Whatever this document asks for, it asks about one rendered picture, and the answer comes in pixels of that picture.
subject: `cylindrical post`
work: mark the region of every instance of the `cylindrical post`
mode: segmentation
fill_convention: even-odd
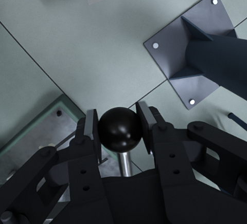
[[[1,215],[1,221],[4,224],[19,224],[18,220],[11,211],[5,211]]]
[[[130,177],[132,176],[130,152],[117,153],[117,159],[121,176]]]

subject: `glossy black sphere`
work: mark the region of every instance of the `glossy black sphere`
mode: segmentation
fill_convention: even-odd
[[[113,152],[124,153],[134,149],[143,136],[139,116],[125,107],[105,112],[98,123],[100,142]]]

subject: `square metal plate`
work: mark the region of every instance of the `square metal plate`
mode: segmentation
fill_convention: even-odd
[[[234,26],[220,0],[214,5],[212,0],[201,0],[181,14],[208,34],[227,35]],[[175,73],[187,65],[185,50],[192,36],[179,16],[160,30],[144,46],[169,80]],[[188,110],[200,103],[219,88],[215,82],[204,76],[169,81]]]

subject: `light green floor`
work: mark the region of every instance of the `light green floor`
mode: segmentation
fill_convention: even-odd
[[[188,111],[143,46],[198,1],[0,0],[0,21],[84,113],[96,108],[100,118],[145,96],[176,128],[201,120],[246,140],[247,132],[227,117],[233,112],[247,122],[245,100],[220,87]],[[246,0],[221,1],[234,26],[247,17]],[[247,21],[236,31],[247,39]],[[3,27],[0,49],[2,146],[62,91]],[[152,167],[138,148],[133,161]]]

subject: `ball knob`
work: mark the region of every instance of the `ball knob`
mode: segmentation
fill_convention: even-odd
[[[139,116],[125,107],[115,107],[105,112],[98,123],[100,142],[113,152],[124,153],[140,142],[143,129]]]

